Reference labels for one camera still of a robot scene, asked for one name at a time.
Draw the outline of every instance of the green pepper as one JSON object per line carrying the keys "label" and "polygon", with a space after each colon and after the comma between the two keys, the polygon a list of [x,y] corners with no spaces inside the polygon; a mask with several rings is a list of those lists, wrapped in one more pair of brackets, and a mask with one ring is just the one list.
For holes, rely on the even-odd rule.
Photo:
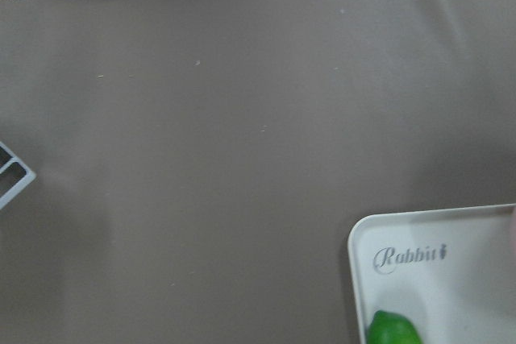
{"label": "green pepper", "polygon": [[374,314],[367,336],[367,344],[422,344],[408,318],[383,310]]}

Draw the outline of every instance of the white object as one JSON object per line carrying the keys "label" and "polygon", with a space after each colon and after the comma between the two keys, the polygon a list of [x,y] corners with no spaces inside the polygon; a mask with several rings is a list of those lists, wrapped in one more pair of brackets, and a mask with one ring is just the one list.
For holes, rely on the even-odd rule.
{"label": "white object", "polygon": [[514,344],[514,205],[372,215],[348,239],[360,342],[374,313],[400,313],[425,343]]}
{"label": "white object", "polygon": [[0,142],[0,209],[35,179],[35,173]]}

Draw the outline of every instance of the tabletop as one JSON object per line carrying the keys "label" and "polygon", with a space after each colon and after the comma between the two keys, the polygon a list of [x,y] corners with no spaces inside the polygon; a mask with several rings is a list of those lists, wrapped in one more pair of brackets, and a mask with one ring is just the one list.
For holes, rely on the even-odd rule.
{"label": "tabletop", "polygon": [[357,343],[371,213],[516,201],[514,0],[0,1],[0,342]]}

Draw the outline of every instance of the green object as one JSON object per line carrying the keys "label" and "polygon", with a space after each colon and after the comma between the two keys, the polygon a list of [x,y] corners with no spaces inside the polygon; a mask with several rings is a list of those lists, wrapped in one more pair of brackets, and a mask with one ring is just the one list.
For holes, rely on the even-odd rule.
{"label": "green object", "polygon": [[408,318],[379,310],[369,326],[368,344],[422,344],[422,340]]}

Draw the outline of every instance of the pink object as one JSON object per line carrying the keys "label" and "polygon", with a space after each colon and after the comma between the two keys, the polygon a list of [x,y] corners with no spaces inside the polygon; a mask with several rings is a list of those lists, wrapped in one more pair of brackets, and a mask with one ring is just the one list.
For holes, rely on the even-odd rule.
{"label": "pink object", "polygon": [[513,248],[514,257],[516,258],[516,207],[514,208],[513,218],[510,222],[510,245]]}

